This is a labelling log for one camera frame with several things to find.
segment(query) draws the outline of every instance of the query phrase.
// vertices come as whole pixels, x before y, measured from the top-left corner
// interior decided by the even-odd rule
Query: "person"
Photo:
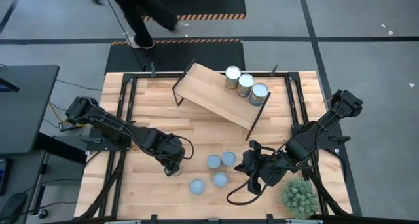
[[[101,5],[100,0],[93,0]],[[125,15],[126,21],[136,34],[128,37],[127,43],[132,48],[151,49],[154,47],[150,33],[143,20],[144,11],[161,26],[169,31],[175,31],[177,16],[170,12],[159,0],[115,0]]]

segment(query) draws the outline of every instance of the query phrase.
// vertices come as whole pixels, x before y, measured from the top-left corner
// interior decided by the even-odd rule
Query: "person's leg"
[[[175,30],[177,16],[170,12],[159,0],[139,0],[138,4],[161,26],[169,31]]]
[[[122,9],[126,21],[129,23],[132,30],[136,34],[135,37],[129,38],[128,44],[130,44],[132,48],[153,47],[154,43],[151,39],[150,33],[147,31],[147,27],[144,24],[141,9],[131,3],[123,3],[120,1],[117,1],[117,3]]]

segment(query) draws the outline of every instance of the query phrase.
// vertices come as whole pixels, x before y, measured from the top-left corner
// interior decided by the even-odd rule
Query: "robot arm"
[[[242,163],[234,169],[249,176],[247,189],[249,192],[258,195],[257,197],[263,192],[263,190],[261,191],[261,185],[258,183],[259,178],[265,182],[265,186],[274,186],[281,181],[287,171],[295,173],[298,170],[305,170],[318,190],[326,193],[327,191],[312,173],[312,168],[318,163],[318,143],[327,140],[337,142],[339,145],[350,140],[348,136],[331,136],[329,132],[340,119],[358,116],[361,113],[362,104],[362,100],[356,98],[347,90],[338,90],[333,94],[331,109],[326,114],[318,121],[312,121],[293,133],[293,136],[276,151],[263,147],[256,141],[250,141],[252,149],[243,153]],[[262,154],[261,150],[263,149],[273,151],[273,153],[271,155]],[[316,155],[316,161],[313,161],[313,166],[309,166],[308,160],[312,153]],[[233,192],[228,194],[227,201],[231,204],[243,205],[244,203],[236,203],[228,199]],[[333,200],[329,193],[325,196]]]
[[[154,157],[164,166],[167,176],[180,169],[185,149],[173,134],[167,135],[156,128],[135,126],[106,112],[94,98],[85,96],[76,97],[65,115],[71,124],[91,124],[114,144],[132,140],[146,155]]]

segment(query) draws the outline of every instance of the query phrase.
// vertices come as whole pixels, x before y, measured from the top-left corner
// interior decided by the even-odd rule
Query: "green plant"
[[[312,185],[304,179],[294,179],[288,182],[283,189],[282,200],[295,218],[298,219],[309,218],[316,214],[319,209]]]

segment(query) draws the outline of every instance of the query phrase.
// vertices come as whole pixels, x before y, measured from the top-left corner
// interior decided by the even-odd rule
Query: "concrete floor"
[[[13,1],[0,0],[0,20]],[[271,70],[275,64],[278,70],[318,70],[323,81],[324,73],[327,74],[332,93],[339,88],[348,89],[364,100],[362,114],[341,123],[343,134],[352,137],[346,150],[362,214],[419,219],[419,172],[416,170],[419,165],[416,146],[419,43],[397,39],[419,36],[419,3],[417,0],[306,2],[317,37],[377,37],[373,39],[377,42],[364,39],[320,42],[323,68],[309,39],[248,41],[244,42],[247,70]],[[177,35],[154,22],[147,22],[147,26],[154,37],[186,34],[189,37],[309,37],[301,0],[246,0],[246,8],[245,20],[186,21],[189,25],[183,26]],[[19,0],[10,18],[3,21],[8,22],[4,29],[1,24],[5,22],[0,24],[0,43],[8,39],[124,38],[110,6],[95,6],[90,0]],[[57,64],[59,79],[101,88],[110,46],[110,43],[0,45],[0,63]],[[67,107],[80,95],[100,98],[98,91],[56,83],[51,101]],[[45,119],[58,123],[50,109]],[[47,123],[41,131],[60,134]],[[48,188],[44,203],[76,200],[78,190],[77,186]],[[70,219],[74,206],[48,210],[50,217],[42,222]],[[28,219],[28,223],[39,222],[36,218]]]

